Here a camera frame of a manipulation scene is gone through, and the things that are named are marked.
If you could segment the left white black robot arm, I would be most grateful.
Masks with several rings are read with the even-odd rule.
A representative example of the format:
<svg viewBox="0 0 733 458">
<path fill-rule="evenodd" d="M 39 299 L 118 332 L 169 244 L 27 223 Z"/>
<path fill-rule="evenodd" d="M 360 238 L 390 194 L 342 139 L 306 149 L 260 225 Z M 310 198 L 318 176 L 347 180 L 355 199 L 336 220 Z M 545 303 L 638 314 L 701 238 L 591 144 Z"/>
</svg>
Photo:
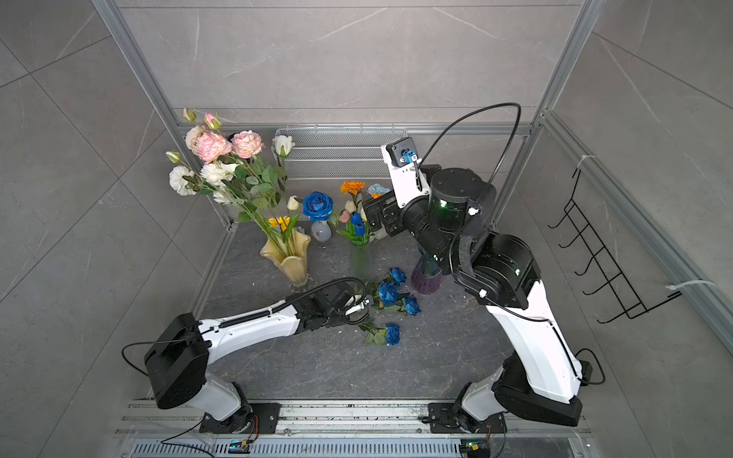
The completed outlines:
<svg viewBox="0 0 733 458">
<path fill-rule="evenodd" d="M 177 316 L 144 356 L 160 410 L 187 406 L 203 412 L 200 430 L 215 434 L 253 431 L 256 413 L 235 382 L 209 369 L 225 356 L 258 343 L 336 326 L 358 326 L 374 300 L 366 285 L 347 277 L 295 293 L 260 309 L 224 318 Z"/>
</svg>

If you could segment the yellow wavy glass vase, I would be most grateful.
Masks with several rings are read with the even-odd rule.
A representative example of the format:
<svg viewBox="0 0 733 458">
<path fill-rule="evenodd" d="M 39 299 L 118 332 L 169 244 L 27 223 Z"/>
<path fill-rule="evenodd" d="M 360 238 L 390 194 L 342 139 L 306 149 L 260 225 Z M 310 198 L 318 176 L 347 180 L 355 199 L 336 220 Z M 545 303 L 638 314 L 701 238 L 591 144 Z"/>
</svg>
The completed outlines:
<svg viewBox="0 0 733 458">
<path fill-rule="evenodd" d="M 283 255 L 272 240 L 269 240 L 261 249 L 260 254 L 273 264 L 286 276 L 293 286 L 302 287 L 308 280 L 307 248 L 311 243 L 311 237 L 296 230 L 292 233 L 291 245 L 294 254 Z"/>
</svg>

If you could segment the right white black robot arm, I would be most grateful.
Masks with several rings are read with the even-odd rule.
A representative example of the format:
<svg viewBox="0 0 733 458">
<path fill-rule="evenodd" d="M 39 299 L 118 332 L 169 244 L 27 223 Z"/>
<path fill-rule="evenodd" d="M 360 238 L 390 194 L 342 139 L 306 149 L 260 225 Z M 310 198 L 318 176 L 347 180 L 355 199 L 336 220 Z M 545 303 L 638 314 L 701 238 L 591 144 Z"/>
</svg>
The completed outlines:
<svg viewBox="0 0 733 458">
<path fill-rule="evenodd" d="M 431 166 L 409 189 L 393 188 L 364 204 L 370 228 L 409 232 L 445 275 L 498 321 L 512 354 L 491 376 L 468 383 L 452 406 L 456 427 L 476 432 L 492 416 L 574 427 L 580 388 L 592 368 L 578 360 L 555 320 L 538 263 L 523 240 L 490 227 L 494 185 L 469 169 Z"/>
</svg>

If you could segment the blue rose picked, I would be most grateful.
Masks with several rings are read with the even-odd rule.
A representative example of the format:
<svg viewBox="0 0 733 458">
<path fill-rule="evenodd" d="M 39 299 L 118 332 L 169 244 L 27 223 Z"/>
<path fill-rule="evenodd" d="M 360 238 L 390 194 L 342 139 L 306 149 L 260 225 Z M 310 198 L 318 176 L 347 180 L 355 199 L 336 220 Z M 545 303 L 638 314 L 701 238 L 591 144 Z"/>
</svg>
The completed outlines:
<svg viewBox="0 0 733 458">
<path fill-rule="evenodd" d="M 421 312 L 418 301 L 414 296 L 408 296 L 399 301 L 400 310 L 410 316 L 416 316 Z"/>
<path fill-rule="evenodd" d="M 402 269 L 393 267 L 389 269 L 389 273 L 385 276 L 385 281 L 391 282 L 395 286 L 401 286 L 407 281 L 407 275 Z"/>
<path fill-rule="evenodd" d="M 399 301 L 397 286 L 392 281 L 368 282 L 366 288 L 375 308 L 395 306 Z"/>
</svg>

